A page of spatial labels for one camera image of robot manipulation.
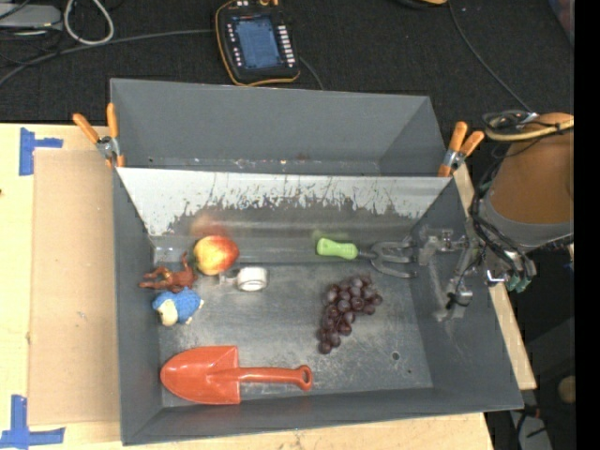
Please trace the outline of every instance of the bunch of grapes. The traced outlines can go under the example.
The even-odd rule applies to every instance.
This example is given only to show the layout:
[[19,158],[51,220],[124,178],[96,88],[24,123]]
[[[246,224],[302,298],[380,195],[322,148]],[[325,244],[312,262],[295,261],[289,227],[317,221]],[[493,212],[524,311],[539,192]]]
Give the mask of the bunch of grapes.
[[352,276],[330,285],[325,294],[321,328],[317,333],[319,352],[328,354],[339,347],[341,338],[352,332],[356,317],[372,315],[382,301],[370,275]]

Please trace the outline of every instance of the white tape roll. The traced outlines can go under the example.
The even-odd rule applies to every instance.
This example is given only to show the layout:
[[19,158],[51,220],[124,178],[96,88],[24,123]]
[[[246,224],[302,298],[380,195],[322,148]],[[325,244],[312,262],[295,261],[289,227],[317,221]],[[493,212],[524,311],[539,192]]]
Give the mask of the white tape roll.
[[236,280],[238,289],[244,292],[256,292],[266,288],[269,283],[269,274],[266,268],[247,266],[240,269]]

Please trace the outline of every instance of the orange object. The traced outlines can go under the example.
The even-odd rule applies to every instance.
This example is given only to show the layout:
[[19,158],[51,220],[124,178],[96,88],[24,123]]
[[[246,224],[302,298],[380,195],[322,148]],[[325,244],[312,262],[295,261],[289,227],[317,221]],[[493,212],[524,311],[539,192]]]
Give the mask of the orange object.
[[486,137],[483,131],[476,130],[465,140],[467,130],[468,126],[465,122],[457,122],[455,125],[438,176],[450,176]]
[[109,168],[112,168],[113,165],[116,167],[125,167],[125,156],[121,153],[119,145],[119,127],[116,123],[116,114],[114,112],[114,104],[112,103],[109,103],[106,107],[106,118],[111,135],[100,138],[98,133],[87,121],[87,118],[81,113],[73,114],[73,122],[106,158],[107,166]]
[[166,289],[173,293],[180,293],[185,287],[191,287],[198,279],[198,276],[194,274],[193,269],[189,266],[187,256],[187,252],[184,252],[181,256],[181,263],[184,265],[182,271],[174,272],[166,266],[161,265],[154,272],[144,274],[145,281],[141,281],[138,285],[143,289]]
[[[554,127],[573,125],[573,115],[552,112],[523,127],[522,141],[511,144],[507,151],[511,157],[502,162],[489,190],[496,212],[520,223],[551,225],[573,220],[575,133]],[[526,140],[549,128],[554,135],[536,144]]]
[[206,405],[241,402],[240,383],[291,383],[305,392],[312,371],[298,368],[239,367],[233,345],[198,347],[171,358],[160,371],[162,384],[180,398]]

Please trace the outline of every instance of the apple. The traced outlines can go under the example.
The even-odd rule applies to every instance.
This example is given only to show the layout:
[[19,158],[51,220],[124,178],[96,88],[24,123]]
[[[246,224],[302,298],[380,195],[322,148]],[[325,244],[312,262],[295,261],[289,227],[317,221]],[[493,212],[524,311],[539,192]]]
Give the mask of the apple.
[[194,246],[198,270],[205,275],[224,272],[233,265],[239,254],[235,242],[221,235],[205,236]]

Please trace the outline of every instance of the bin floor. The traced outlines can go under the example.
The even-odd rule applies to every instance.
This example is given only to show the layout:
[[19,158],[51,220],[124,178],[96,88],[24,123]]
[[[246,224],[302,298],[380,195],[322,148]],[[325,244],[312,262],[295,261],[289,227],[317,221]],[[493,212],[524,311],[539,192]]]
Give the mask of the bin floor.
[[[352,333],[327,355],[317,331],[328,285],[370,273],[383,302],[359,315]],[[411,297],[410,280],[376,271],[368,262],[272,265],[269,285],[241,292],[217,277],[201,277],[194,290],[204,305],[189,325],[160,327],[160,359],[204,345],[236,345],[240,367],[309,365],[311,395],[432,386]],[[243,400],[297,396],[290,384],[243,383]],[[163,388],[163,406],[190,405]]]

